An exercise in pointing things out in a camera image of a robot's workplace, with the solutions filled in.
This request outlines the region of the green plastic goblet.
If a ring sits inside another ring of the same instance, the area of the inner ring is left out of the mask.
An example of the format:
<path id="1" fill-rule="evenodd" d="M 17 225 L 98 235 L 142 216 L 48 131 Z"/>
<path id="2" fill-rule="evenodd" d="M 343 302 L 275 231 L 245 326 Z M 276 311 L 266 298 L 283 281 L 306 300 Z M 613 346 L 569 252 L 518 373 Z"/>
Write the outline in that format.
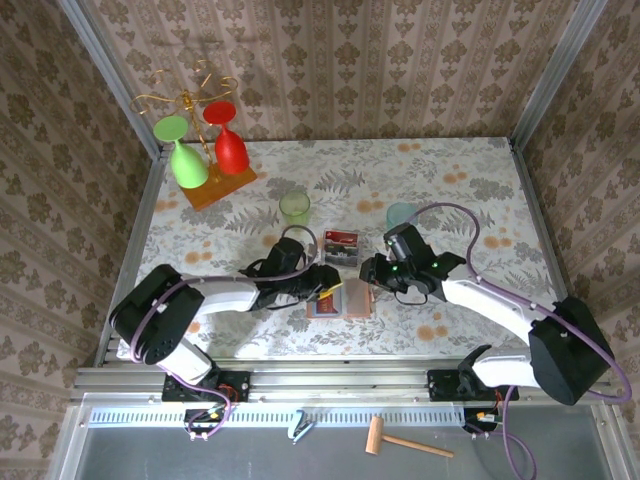
<path id="1" fill-rule="evenodd" d="M 201 155 L 182 142 L 188 130 L 189 123 L 185 118 L 171 115 L 159 120 L 153 133 L 161 142 L 174 144 L 169 164 L 177 184 L 184 189 L 196 189 L 206 183 L 209 171 Z"/>

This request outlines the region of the red plastic goblet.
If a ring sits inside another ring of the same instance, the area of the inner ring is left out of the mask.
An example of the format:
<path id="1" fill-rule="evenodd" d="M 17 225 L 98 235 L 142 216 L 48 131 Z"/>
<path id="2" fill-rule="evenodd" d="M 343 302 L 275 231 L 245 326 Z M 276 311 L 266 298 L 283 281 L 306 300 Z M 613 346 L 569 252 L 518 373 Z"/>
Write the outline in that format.
<path id="1" fill-rule="evenodd" d="M 238 175 L 249 168 L 249 156 L 243 139 L 229 128 L 236 116 L 236 107 L 229 101 L 215 101 L 203 111 L 204 120 L 220 128 L 215 141 L 215 154 L 220 170 Z"/>

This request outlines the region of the floral patterned tablecloth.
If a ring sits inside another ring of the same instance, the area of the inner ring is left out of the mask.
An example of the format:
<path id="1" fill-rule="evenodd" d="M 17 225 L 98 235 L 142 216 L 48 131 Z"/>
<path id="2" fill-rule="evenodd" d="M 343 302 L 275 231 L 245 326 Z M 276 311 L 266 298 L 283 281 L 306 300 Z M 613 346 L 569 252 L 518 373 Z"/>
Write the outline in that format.
<path id="1" fill-rule="evenodd" d="M 470 255 L 495 282 L 545 302 L 557 298 L 556 271 L 529 209 L 508 140 L 384 139 L 253 142 L 256 179 L 202 211 L 165 170 L 141 210 L 140 275 L 167 263 L 194 275 L 234 275 L 267 255 L 285 228 L 279 202 L 299 190 L 311 201 L 304 243 L 328 230 L 359 235 L 359 255 L 384 250 L 388 208 L 420 209 L 418 229 L 434 251 Z M 373 289 L 365 318 L 312 319 L 304 306 L 222 313 L 196 320 L 189 339 L 219 358 L 358 356 L 463 357 L 482 344 L 519 349 L 521 340 L 474 312 L 411 292 L 402 301 Z"/>

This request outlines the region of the pink card holder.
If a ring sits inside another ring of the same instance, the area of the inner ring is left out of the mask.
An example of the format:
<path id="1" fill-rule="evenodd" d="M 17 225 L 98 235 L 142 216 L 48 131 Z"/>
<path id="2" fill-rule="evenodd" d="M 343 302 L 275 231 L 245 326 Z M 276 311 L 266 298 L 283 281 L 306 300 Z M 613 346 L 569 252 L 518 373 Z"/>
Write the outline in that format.
<path id="1" fill-rule="evenodd" d="M 309 319 L 338 319 L 338 318 L 368 318 L 372 313 L 369 285 L 360 279 L 347 279 L 343 282 L 340 292 L 335 294 L 342 300 L 342 315 L 333 318 L 312 318 L 310 303 L 306 307 Z"/>

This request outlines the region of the wooden mallet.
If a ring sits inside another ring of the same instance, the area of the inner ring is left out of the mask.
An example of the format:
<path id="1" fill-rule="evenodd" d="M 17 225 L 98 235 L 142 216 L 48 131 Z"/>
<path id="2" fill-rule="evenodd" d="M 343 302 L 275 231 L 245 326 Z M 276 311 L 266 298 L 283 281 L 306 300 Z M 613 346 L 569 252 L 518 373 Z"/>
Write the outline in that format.
<path id="1" fill-rule="evenodd" d="M 373 416 L 369 424 L 365 452 L 371 455 L 378 455 L 383 443 L 390 443 L 444 458 L 453 458 L 455 456 L 455 454 L 449 450 L 387 435 L 384 433 L 384 419 L 380 416 Z"/>

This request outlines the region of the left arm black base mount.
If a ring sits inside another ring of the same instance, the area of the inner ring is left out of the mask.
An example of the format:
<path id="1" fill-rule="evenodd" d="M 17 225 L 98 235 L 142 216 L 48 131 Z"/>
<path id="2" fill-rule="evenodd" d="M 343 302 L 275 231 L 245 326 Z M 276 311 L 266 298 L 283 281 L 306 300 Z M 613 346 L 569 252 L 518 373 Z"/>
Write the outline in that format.
<path id="1" fill-rule="evenodd" d="M 205 377 L 198 387 L 216 390 L 226 395 L 232 403 L 247 402 L 250 391 L 250 373 L 248 371 L 221 370 Z M 219 402 L 217 395 L 195 391 L 166 375 L 162 389 L 164 402 Z"/>

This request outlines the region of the clear plastic card box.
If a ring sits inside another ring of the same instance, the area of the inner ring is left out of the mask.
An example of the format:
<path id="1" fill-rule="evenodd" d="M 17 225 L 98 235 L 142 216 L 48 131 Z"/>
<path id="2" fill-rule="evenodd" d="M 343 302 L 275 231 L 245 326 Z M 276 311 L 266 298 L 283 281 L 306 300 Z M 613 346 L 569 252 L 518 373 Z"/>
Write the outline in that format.
<path id="1" fill-rule="evenodd" d="M 359 262 L 359 234 L 326 230 L 322 244 L 323 259 L 331 265 L 356 267 Z"/>

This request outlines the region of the green translucent plastic cup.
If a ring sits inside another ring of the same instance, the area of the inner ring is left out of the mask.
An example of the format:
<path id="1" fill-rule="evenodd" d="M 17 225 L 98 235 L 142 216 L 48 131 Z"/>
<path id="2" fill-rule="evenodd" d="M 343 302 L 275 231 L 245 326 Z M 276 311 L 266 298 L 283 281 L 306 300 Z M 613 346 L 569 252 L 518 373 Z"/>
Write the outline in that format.
<path id="1" fill-rule="evenodd" d="M 293 190 L 279 201 L 280 212 L 288 225 L 307 226 L 310 216 L 311 201 L 304 191 Z"/>

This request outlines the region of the grey metal shelf panel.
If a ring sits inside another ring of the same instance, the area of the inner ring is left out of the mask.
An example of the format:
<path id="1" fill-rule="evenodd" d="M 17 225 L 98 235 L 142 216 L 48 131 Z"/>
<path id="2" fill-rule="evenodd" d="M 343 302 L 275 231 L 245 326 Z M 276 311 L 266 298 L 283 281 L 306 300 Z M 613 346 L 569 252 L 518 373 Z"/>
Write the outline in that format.
<path id="1" fill-rule="evenodd" d="M 393 432 L 454 456 L 388 443 L 370 455 L 363 428 L 320 428 L 299 444 L 277 429 L 226 429 L 208 441 L 180 429 L 92 429 L 73 480 L 516 480 L 498 439 Z"/>

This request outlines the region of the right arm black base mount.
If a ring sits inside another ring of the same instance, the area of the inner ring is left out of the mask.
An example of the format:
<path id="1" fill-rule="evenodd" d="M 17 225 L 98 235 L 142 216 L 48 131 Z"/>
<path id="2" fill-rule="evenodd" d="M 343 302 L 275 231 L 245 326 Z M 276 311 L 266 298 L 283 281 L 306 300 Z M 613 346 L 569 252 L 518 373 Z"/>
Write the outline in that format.
<path id="1" fill-rule="evenodd" d="M 429 370 L 427 387 L 434 402 L 490 402 L 504 398 L 508 391 L 508 386 L 486 387 L 473 373 L 456 369 Z"/>

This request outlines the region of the blue white clip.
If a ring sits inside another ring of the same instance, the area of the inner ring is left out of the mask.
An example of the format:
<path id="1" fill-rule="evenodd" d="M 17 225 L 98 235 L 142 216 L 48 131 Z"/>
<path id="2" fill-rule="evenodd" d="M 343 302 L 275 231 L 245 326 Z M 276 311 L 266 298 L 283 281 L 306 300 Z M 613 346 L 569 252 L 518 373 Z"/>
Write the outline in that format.
<path id="1" fill-rule="evenodd" d="M 293 421 L 288 428 L 288 438 L 296 445 L 313 427 L 315 422 L 307 413 L 298 409 L 293 416 Z"/>

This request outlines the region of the dark grey credit card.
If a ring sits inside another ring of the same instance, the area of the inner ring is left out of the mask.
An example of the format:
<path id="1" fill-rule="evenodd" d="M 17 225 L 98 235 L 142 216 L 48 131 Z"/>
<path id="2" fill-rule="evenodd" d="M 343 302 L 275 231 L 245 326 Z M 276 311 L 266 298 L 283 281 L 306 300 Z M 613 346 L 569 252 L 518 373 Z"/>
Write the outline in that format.
<path id="1" fill-rule="evenodd" d="M 331 243 L 324 246 L 325 262 L 333 265 L 355 267 L 358 264 L 358 255 L 356 246 Z"/>

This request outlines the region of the aluminium extrusion frame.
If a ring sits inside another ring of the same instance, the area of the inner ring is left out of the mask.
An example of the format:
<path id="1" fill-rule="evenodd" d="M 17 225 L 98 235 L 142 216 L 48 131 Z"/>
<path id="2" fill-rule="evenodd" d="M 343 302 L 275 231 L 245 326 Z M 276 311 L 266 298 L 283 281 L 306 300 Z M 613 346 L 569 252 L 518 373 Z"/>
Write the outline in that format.
<path id="1" fill-rule="evenodd" d="M 108 52 L 104 36 L 99 33 L 84 0 L 60 1 L 118 104 L 125 105 L 132 90 L 126 86 L 124 76 L 116 66 L 113 55 Z M 514 134 L 508 139 L 536 233 L 543 243 L 542 251 L 550 269 L 552 284 L 559 295 L 566 294 L 567 288 L 561 276 L 558 257 L 552 251 L 550 230 L 535 197 L 522 148 L 547 110 L 552 96 L 557 93 L 561 81 L 568 75 L 579 48 L 593 31 L 604 8 L 605 0 L 579 1 L 577 11 L 560 39 L 557 52 L 552 55 L 549 67 L 534 89 L 532 100 L 525 107 Z M 130 113 L 127 118 L 150 152 L 152 165 L 112 297 L 114 303 L 121 301 L 134 286 L 134 275 L 141 265 L 144 241 L 151 225 L 152 203 L 159 195 L 169 156 L 167 149 L 152 145 L 150 127 L 136 114 Z M 111 359 L 110 342 L 114 335 L 113 328 L 105 325 L 92 366 L 79 371 L 77 379 L 80 385 L 72 392 L 71 404 L 65 414 L 61 437 L 55 447 L 46 480 L 79 480 L 83 468 L 89 463 L 87 438 L 93 411 L 134 409 L 147 413 L 161 407 L 159 389 L 163 374 L 155 367 L 136 366 Z M 271 412 L 278 407 L 292 405 L 306 410 L 326 407 L 337 411 L 367 407 L 424 409 L 427 391 L 418 386 L 418 380 L 426 376 L 428 368 L 448 367 L 452 363 L 449 358 L 398 356 L 392 359 L 306 357 L 301 360 L 229 360 L 225 365 L 228 368 L 254 366 L 274 380 L 274 386 L 268 388 L 263 397 L 249 404 L 258 411 Z M 613 480 L 639 480 L 640 472 L 632 458 L 630 440 L 619 408 L 595 397 L 584 398 L 580 404 L 590 410 L 594 419 L 595 431 L 592 436 L 603 449 L 600 461 Z"/>

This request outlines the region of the teal textured plastic cup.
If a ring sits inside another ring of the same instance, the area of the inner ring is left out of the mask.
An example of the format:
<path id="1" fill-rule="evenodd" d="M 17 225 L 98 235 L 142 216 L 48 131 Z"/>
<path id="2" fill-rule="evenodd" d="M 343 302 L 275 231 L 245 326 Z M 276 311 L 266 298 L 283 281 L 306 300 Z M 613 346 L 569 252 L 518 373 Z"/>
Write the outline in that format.
<path id="1" fill-rule="evenodd" d="M 406 228 L 407 225 L 416 225 L 417 208 L 413 204 L 397 202 L 390 205 L 386 212 L 386 236 L 397 233 Z"/>

